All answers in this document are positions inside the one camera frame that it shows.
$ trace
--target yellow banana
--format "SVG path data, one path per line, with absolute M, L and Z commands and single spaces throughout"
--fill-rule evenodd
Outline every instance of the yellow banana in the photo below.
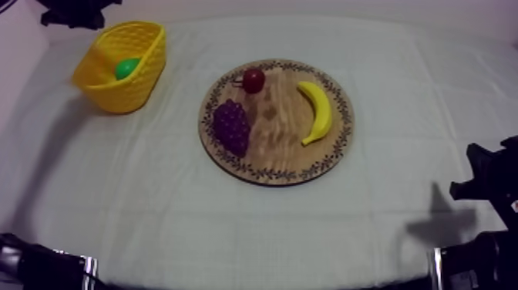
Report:
M 309 136 L 302 140 L 306 146 L 311 142 L 323 138 L 331 129 L 333 118 L 331 116 L 331 104 L 324 91 L 314 83 L 299 82 L 297 88 L 306 95 L 314 108 L 314 123 Z

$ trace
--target plastic basket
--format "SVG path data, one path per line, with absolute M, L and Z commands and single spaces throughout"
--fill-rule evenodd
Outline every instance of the plastic basket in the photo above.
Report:
M 124 59 L 140 58 L 125 79 L 115 68 Z M 124 22 L 104 31 L 77 66 L 73 82 L 101 109 L 129 113 L 144 106 L 166 64 L 166 33 L 152 22 Z

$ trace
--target round wooden tray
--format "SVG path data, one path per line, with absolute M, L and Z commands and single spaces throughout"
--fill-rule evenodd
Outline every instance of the round wooden tray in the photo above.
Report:
M 264 88 L 248 95 L 233 81 L 244 70 L 259 68 L 266 74 Z M 309 81 L 325 90 L 332 107 L 333 125 L 323 139 L 303 147 L 315 118 L 297 83 Z M 225 100 L 242 104 L 251 125 L 250 145 L 243 158 L 225 150 L 214 137 L 214 110 Z M 299 184 L 328 172 L 351 142 L 354 124 L 351 102 L 343 89 L 324 72 L 286 59 L 267 59 L 237 67 L 222 76 L 203 100 L 200 138 L 209 156 L 228 173 L 264 185 Z

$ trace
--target purple grapes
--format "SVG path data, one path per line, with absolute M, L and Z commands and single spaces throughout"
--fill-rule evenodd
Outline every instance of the purple grapes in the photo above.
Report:
M 213 128 L 216 138 L 226 150 L 237 157 L 246 155 L 251 128 L 240 103 L 227 99 L 217 107 L 214 111 Z

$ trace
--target table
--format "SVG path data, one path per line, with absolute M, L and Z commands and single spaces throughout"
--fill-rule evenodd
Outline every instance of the table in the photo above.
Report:
M 97 257 L 107 281 L 316 289 L 421 275 L 430 248 L 503 228 L 489 203 L 453 202 L 448 189 L 471 178 L 468 143 L 497 150 L 518 133 L 512 46 L 304 15 L 166 30 L 167 65 L 129 115 L 98 111 L 70 82 L 92 38 L 44 55 L 0 138 L 0 229 Z M 344 159 L 296 187 L 239 181 L 198 138 L 210 85 L 269 58 L 324 70 L 355 111 Z

